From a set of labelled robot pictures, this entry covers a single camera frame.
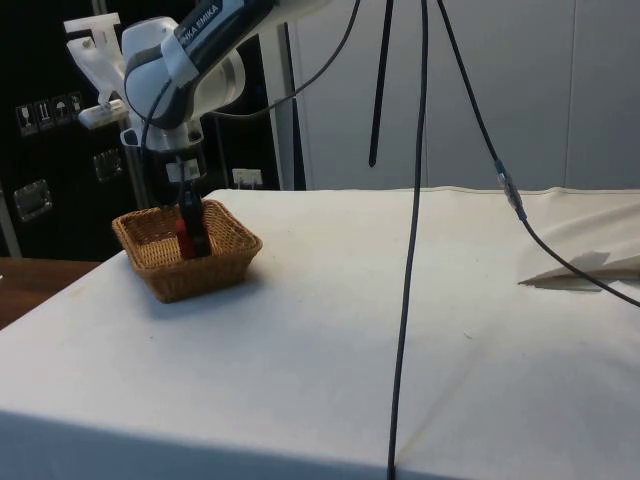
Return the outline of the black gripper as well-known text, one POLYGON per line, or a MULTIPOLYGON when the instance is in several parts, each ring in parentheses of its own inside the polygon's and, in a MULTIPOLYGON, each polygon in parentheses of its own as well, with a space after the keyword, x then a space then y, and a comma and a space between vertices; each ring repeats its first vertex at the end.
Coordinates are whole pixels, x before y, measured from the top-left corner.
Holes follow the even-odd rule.
POLYGON ((148 191, 157 205, 177 201, 181 179, 187 183, 179 195, 178 243, 185 260, 207 257, 211 243, 204 223, 201 197, 194 188, 207 176, 203 149, 148 151, 148 191))

